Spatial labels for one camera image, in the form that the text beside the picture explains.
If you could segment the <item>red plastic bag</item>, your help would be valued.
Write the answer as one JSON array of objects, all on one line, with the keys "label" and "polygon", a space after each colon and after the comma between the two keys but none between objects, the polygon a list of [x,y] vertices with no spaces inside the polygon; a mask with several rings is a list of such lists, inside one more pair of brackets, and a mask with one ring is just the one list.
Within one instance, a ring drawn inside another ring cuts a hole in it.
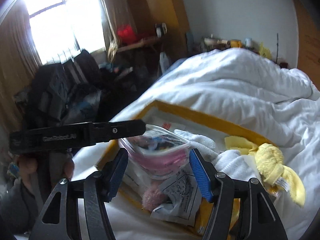
[{"label": "red plastic bag", "polygon": [[117,35],[123,44],[133,44],[137,42],[137,36],[131,25],[122,25],[117,29]]}]

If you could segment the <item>clear pouch with pink items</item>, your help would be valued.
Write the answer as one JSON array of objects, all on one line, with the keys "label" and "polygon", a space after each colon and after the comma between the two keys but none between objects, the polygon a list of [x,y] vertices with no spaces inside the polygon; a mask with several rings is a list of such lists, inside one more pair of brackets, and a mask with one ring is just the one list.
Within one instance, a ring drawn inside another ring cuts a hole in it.
[{"label": "clear pouch with pink items", "polygon": [[118,144],[152,179],[167,179],[189,163],[189,140],[156,125],[147,124],[143,135],[121,138]]}]

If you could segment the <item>white knotted towel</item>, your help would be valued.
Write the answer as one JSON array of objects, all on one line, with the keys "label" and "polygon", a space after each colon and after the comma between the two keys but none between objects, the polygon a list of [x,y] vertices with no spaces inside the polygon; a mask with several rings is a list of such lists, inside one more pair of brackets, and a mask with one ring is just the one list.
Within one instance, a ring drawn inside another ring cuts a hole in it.
[{"label": "white knotted towel", "polygon": [[204,135],[192,134],[175,129],[174,133],[190,141],[192,148],[201,153],[205,161],[214,165],[217,171],[227,174],[232,179],[249,181],[251,178],[261,180],[255,160],[250,155],[242,155],[239,150],[218,150],[214,140]]}]

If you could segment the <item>brown curtain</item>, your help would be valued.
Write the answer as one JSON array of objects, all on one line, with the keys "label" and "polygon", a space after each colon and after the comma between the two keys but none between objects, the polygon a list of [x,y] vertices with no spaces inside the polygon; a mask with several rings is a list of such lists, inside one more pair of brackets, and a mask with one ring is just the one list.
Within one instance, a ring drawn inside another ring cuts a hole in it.
[{"label": "brown curtain", "polygon": [[120,38],[117,30],[123,25],[130,25],[135,29],[135,23],[129,9],[127,0],[100,0],[102,27],[105,49],[108,61],[114,61],[116,52],[120,47]]}]

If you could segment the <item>yellow taped cardboard box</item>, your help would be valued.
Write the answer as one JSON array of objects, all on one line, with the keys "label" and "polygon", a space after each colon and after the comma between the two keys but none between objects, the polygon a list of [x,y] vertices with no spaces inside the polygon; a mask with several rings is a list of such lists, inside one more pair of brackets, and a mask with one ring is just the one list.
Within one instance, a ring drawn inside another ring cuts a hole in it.
[{"label": "yellow taped cardboard box", "polygon": [[[245,129],[239,125],[227,122],[214,116],[193,111],[182,106],[171,105],[166,102],[157,100],[148,104],[141,112],[139,112],[137,114],[137,118],[142,119],[146,112],[150,110],[152,107],[156,107],[161,111],[174,114],[184,119],[185,130],[183,131],[187,131],[192,134],[204,135],[205,137],[214,140],[218,150],[220,151],[228,150],[225,146],[225,138],[231,135],[246,138],[247,140],[255,143],[256,145],[261,145],[266,142],[266,139],[263,136],[255,132],[252,132],[248,129]],[[103,166],[116,155],[116,152],[120,148],[123,148],[119,146],[118,140],[119,139],[111,141],[110,145],[107,147],[103,156],[97,163],[98,169],[102,169]],[[150,211],[143,209],[143,193],[147,190],[147,188],[153,181],[157,180],[163,182],[167,179],[158,180],[150,178],[146,172],[144,172],[140,167],[135,165],[129,159],[129,163],[123,178],[123,183],[120,187],[120,194],[124,196],[131,204],[138,207],[139,209],[142,209],[144,212],[148,213],[151,216]],[[187,225],[182,225],[173,222],[167,223],[170,223],[171,225],[186,231],[190,235],[199,237],[198,235],[193,234],[189,230],[189,226]]]}]

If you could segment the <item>yellow towel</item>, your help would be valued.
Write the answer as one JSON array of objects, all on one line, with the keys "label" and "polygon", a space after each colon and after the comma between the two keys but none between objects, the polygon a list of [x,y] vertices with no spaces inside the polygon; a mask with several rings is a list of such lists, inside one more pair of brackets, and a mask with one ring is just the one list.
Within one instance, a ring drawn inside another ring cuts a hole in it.
[{"label": "yellow towel", "polygon": [[238,150],[240,154],[254,158],[263,185],[271,196],[279,198],[281,191],[285,191],[295,204],[304,207],[306,190],[303,182],[292,168],[284,165],[284,156],[278,147],[268,143],[258,146],[238,136],[226,137],[225,146],[228,150]]}]

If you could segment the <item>white printed packet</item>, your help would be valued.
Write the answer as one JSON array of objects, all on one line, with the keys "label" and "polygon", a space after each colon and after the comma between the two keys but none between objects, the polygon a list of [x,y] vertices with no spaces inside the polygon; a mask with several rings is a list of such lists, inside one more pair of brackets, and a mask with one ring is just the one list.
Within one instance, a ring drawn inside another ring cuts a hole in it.
[{"label": "white printed packet", "polygon": [[202,197],[191,166],[187,164],[158,188],[168,200],[153,209],[151,218],[193,226]]}]

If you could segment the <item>yellow snack packet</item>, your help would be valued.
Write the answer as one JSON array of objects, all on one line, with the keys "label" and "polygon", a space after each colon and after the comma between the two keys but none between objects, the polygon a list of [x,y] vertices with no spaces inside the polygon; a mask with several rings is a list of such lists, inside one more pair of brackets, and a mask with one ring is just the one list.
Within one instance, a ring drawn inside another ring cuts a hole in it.
[{"label": "yellow snack packet", "polygon": [[[202,200],[200,207],[196,213],[195,216],[195,224],[194,226],[189,226],[189,230],[198,236],[202,236],[204,234],[204,230],[208,224],[208,220],[210,218],[210,214],[213,208],[213,204],[209,203],[206,198],[203,197],[202,195]],[[229,226],[229,229],[231,230],[236,222],[239,219],[239,214],[240,214],[240,199],[236,198],[233,203],[233,209],[232,209],[232,215],[231,215],[231,223]]]}]

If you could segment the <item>yellow plastic bag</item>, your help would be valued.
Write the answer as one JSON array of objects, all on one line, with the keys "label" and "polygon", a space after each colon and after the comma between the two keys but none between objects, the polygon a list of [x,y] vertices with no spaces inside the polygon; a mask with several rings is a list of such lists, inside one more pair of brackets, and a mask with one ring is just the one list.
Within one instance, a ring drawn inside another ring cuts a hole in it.
[{"label": "yellow plastic bag", "polygon": [[259,55],[269,60],[272,60],[272,54],[270,50],[264,46],[263,42],[259,44]]}]

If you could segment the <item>yellow pot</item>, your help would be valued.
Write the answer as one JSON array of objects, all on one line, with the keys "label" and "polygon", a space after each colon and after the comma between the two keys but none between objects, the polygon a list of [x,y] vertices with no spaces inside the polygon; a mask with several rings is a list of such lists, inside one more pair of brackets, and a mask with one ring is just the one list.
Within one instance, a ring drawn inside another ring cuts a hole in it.
[{"label": "yellow pot", "polygon": [[241,48],[242,42],[240,40],[230,40],[230,47],[231,48]]}]

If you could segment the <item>white duvet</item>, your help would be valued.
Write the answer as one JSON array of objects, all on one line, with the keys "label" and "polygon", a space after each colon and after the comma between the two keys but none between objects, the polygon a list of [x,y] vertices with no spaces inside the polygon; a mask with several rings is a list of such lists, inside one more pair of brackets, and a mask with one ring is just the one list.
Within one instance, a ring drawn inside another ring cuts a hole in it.
[{"label": "white duvet", "polygon": [[297,68],[282,69],[249,50],[202,53],[155,82],[114,121],[133,119],[155,101],[194,111],[206,126],[222,120],[225,133],[242,128],[278,146],[306,190],[303,207],[289,196],[276,204],[289,239],[302,239],[319,210],[319,90]]}]

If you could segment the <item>white bag red print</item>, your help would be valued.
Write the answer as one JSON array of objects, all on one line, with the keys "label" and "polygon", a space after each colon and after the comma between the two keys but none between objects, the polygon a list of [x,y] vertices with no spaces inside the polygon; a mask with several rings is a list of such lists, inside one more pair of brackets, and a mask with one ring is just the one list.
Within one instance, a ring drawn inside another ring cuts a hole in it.
[{"label": "white bag red print", "polygon": [[171,113],[152,107],[142,117],[146,124],[156,125],[173,132],[175,129],[185,130],[185,121]]}]

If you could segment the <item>wooden door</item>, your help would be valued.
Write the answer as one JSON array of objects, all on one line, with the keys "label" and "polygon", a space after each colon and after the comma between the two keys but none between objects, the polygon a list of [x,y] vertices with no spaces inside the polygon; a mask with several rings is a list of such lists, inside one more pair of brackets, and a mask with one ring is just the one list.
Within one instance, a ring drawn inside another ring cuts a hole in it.
[{"label": "wooden door", "polygon": [[293,0],[298,22],[298,69],[307,74],[319,89],[319,30],[311,15],[299,0]]}]

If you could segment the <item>pink fluffy plush ball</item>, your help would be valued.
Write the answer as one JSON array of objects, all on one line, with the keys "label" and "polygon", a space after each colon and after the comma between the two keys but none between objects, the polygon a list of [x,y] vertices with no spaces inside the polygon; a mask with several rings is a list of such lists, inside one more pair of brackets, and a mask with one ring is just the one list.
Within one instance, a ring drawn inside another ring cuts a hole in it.
[{"label": "pink fluffy plush ball", "polygon": [[159,186],[161,181],[153,181],[142,196],[143,209],[152,212],[155,208],[160,206],[167,200],[167,195],[164,194]]}]

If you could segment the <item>white pan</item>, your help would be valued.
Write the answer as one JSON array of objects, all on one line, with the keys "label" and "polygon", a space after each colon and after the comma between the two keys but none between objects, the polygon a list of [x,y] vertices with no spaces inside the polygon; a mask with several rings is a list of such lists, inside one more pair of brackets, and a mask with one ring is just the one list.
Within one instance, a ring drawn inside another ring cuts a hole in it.
[{"label": "white pan", "polygon": [[228,40],[220,40],[220,39],[215,39],[215,38],[209,38],[205,37],[203,39],[204,44],[207,46],[218,46],[218,45],[226,45],[228,44]]}]

